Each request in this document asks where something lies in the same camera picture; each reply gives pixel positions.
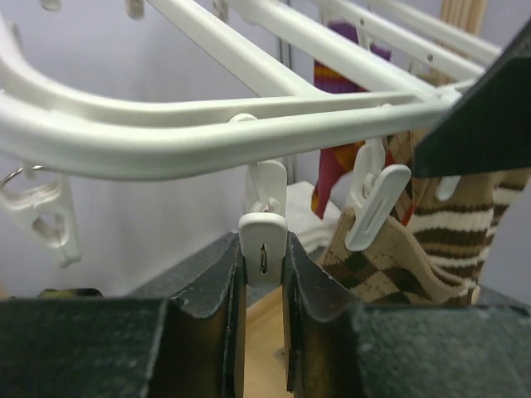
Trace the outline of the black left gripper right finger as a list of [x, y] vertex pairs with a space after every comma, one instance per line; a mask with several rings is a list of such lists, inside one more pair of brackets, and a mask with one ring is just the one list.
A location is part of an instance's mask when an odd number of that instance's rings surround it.
[[527, 397], [530, 312], [358, 301], [289, 234], [283, 311], [295, 397]]

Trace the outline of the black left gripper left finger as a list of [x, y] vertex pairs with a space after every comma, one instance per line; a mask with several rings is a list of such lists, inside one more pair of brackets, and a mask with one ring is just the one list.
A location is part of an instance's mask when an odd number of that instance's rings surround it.
[[168, 298], [1, 303], [4, 397], [240, 397], [240, 242]]

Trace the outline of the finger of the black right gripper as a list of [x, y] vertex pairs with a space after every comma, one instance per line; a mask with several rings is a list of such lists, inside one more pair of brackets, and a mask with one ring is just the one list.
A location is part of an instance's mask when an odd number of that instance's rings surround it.
[[416, 146], [413, 176], [530, 166], [530, 23]]

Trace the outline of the beige brown argyle sock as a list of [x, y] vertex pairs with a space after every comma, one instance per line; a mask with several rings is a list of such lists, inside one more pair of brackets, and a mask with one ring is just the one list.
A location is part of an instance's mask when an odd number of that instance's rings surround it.
[[448, 304], [465, 295], [469, 284], [432, 264], [407, 229], [412, 209], [412, 178], [373, 243], [350, 251], [345, 237], [355, 221], [346, 206], [321, 267], [359, 299], [369, 303]]

